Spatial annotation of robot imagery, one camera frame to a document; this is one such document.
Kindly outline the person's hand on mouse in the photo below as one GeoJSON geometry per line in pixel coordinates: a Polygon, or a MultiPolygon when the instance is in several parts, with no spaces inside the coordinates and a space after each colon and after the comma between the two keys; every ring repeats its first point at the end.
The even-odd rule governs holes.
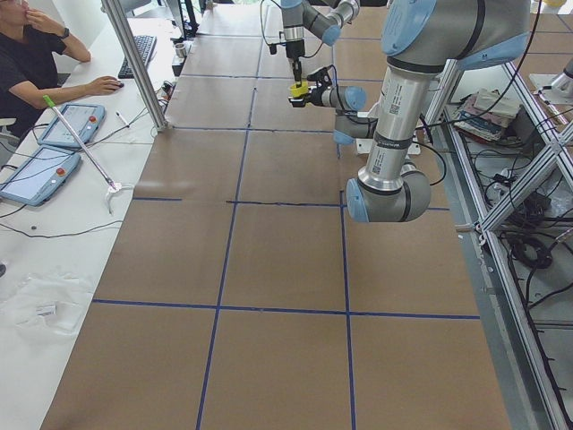
{"type": "Polygon", "coordinates": [[[117,90],[115,83],[120,82],[113,76],[101,76],[86,85],[86,93],[90,96],[103,96],[117,90]]]}

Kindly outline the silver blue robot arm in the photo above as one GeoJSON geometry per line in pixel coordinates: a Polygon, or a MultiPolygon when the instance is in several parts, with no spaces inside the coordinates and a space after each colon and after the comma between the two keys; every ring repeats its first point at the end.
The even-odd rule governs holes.
{"type": "Polygon", "coordinates": [[[332,47],[338,40],[342,28],[357,17],[360,2],[355,0],[326,1],[330,7],[327,14],[321,13],[309,1],[280,1],[283,35],[288,58],[294,76],[295,86],[302,86],[300,59],[305,56],[304,31],[308,30],[321,42],[332,47]]]}
{"type": "Polygon", "coordinates": [[[455,60],[460,70],[505,64],[524,54],[529,38],[527,1],[394,1],[383,25],[387,59],[377,119],[360,118],[365,94],[330,83],[326,70],[304,76],[304,32],[328,46],[357,17],[357,1],[331,1],[326,15],[306,1],[283,1],[283,33],[294,84],[290,103],[338,112],[337,142],[372,139],[364,167],[346,185],[346,205],[358,222],[406,222],[430,203],[426,175],[406,158],[431,80],[455,60]]]}

